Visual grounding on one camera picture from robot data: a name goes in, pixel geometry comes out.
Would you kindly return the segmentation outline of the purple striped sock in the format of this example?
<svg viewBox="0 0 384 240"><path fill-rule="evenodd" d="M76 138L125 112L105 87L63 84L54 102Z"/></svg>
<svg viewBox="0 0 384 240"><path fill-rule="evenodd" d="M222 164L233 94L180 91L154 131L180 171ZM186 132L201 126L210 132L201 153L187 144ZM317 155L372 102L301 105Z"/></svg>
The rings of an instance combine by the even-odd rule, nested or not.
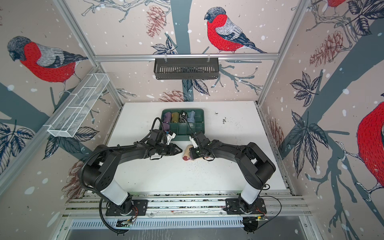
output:
<svg viewBox="0 0 384 240"><path fill-rule="evenodd" d="M166 122L166 121L162 121L162 128L163 128L163 131L169 132L170 131L170 123Z"/></svg>

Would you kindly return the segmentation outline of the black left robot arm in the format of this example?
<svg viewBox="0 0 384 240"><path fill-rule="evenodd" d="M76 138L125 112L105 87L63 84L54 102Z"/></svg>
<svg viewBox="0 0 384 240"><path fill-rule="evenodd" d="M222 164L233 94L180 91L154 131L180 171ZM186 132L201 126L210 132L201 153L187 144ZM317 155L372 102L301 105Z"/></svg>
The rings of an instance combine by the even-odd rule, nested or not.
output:
<svg viewBox="0 0 384 240"><path fill-rule="evenodd" d="M168 142L161 130L151 130L142 140L129 146L99 145L78 172L80 185L113 205L120 215L129 215L136 208L132 196L115 180L119 165L152 156L161 159L182 152L176 144Z"/></svg>

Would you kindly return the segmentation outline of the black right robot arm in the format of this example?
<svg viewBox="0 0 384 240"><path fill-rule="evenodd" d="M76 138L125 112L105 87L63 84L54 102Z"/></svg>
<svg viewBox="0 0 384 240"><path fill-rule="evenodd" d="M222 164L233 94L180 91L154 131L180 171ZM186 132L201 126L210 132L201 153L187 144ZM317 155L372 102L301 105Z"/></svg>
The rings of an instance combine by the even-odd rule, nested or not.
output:
<svg viewBox="0 0 384 240"><path fill-rule="evenodd" d="M257 201L267 181L275 173L276 166L260 147L253 142L247 145L230 145L219 140L210 141L203 132L191 134L189 139L193 144L190 148L193 159L202 158L208 162L225 159L234 162L247 181L237 200L237 206L228 206L226 211L231 214L261 213L257 208Z"/></svg>

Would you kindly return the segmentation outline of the rolled black white sock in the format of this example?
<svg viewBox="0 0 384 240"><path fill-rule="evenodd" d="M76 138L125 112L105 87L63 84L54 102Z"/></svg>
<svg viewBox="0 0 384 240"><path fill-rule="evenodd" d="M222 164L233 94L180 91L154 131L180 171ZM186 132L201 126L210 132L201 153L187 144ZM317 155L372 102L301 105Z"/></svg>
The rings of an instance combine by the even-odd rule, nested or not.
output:
<svg viewBox="0 0 384 240"><path fill-rule="evenodd" d="M180 113L179 123L186 123L188 121L188 114L184 111Z"/></svg>

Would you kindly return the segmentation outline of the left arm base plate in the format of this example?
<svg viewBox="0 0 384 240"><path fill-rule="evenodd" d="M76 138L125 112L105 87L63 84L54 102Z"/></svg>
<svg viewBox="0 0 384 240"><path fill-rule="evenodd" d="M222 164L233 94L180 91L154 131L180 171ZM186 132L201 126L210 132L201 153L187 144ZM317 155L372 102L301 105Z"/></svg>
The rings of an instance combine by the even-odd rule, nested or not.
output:
<svg viewBox="0 0 384 240"><path fill-rule="evenodd" d="M107 205L106 216L145 216L148 203L148 200L126 200L121 206L118 206L110 202Z"/></svg>

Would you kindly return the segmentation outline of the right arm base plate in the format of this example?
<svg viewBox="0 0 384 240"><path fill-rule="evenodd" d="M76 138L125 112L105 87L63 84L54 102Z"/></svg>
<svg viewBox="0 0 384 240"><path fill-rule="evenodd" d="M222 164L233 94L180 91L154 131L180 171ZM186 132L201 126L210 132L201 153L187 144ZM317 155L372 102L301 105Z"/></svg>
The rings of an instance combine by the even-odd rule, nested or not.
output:
<svg viewBox="0 0 384 240"><path fill-rule="evenodd" d="M267 213L264 200L257 198L252 204L248 204L241 197L237 199L225 199L223 210L228 215L265 215Z"/></svg>

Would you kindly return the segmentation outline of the rolled blue grey sock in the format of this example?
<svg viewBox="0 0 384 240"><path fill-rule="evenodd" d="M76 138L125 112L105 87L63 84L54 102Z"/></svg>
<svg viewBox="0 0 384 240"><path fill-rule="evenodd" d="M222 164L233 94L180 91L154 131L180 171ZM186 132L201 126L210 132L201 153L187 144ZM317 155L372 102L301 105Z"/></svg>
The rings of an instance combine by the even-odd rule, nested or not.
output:
<svg viewBox="0 0 384 240"><path fill-rule="evenodd" d="M195 111L188 112L187 122L188 123L195 123L196 122L195 116L196 116L196 112Z"/></svg>

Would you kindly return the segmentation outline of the beige maroon striped sock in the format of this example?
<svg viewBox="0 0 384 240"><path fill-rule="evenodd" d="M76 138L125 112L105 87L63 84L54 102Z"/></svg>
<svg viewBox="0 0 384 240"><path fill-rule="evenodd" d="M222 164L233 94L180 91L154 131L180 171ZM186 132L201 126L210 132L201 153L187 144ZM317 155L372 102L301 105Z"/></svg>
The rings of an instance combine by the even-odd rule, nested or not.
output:
<svg viewBox="0 0 384 240"><path fill-rule="evenodd" d="M185 152L184 152L184 155L183 155L183 160L184 161L191 161L191 160L194 159L192 157L192 154L191 154L191 148L193 149L194 146L193 145L187 145L187 147L185 149Z"/></svg>

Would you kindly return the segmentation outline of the rolled purple sock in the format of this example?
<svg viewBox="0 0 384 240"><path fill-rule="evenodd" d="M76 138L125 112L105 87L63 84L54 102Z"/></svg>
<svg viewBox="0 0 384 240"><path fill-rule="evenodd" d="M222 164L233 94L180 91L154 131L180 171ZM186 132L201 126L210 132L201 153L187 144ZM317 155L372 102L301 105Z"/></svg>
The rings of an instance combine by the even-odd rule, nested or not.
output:
<svg viewBox="0 0 384 240"><path fill-rule="evenodd" d="M164 122L170 122L172 119L172 113L171 112L166 112L163 114L164 117Z"/></svg>

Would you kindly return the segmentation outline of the white mesh wall shelf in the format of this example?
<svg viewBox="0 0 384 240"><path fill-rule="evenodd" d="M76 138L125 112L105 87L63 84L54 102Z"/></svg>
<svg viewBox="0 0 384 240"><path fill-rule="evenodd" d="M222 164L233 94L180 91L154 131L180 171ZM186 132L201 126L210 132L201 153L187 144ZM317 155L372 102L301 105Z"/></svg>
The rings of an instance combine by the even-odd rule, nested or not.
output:
<svg viewBox="0 0 384 240"><path fill-rule="evenodd" d="M107 74L87 75L80 84L81 88L70 94L69 103L49 126L48 133L53 137L74 137L109 82Z"/></svg>

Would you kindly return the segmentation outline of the green compartment tray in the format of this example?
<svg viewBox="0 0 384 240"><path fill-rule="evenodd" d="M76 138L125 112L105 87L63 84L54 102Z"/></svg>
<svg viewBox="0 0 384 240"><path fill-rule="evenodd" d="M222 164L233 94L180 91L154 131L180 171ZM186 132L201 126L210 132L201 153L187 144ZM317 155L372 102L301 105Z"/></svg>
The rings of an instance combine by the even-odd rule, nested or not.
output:
<svg viewBox="0 0 384 240"><path fill-rule="evenodd" d="M182 111L188 112L190 111L195 111L196 116L195 116L195 123L170 123L170 131L165 132L166 134L168 133L175 133L176 137L173 139L173 141L188 141L189 136L192 133L198 133L198 132L203 132L205 133L205 112L203 109L164 109L161 113L161 122L164 120L163 114L166 112L178 112L181 113Z"/></svg>

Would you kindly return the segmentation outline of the aluminium horizontal frame bar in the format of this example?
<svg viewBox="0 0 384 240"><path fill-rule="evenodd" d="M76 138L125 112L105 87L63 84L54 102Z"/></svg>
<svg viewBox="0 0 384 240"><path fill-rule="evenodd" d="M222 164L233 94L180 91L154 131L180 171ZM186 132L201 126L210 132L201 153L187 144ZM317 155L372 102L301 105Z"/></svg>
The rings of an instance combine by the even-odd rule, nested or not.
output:
<svg viewBox="0 0 384 240"><path fill-rule="evenodd" d="M278 53L242 53L242 54L178 54L178 55L95 55L94 60L98 63L106 62L151 62L155 59L211 59L219 60L268 60L276 61Z"/></svg>

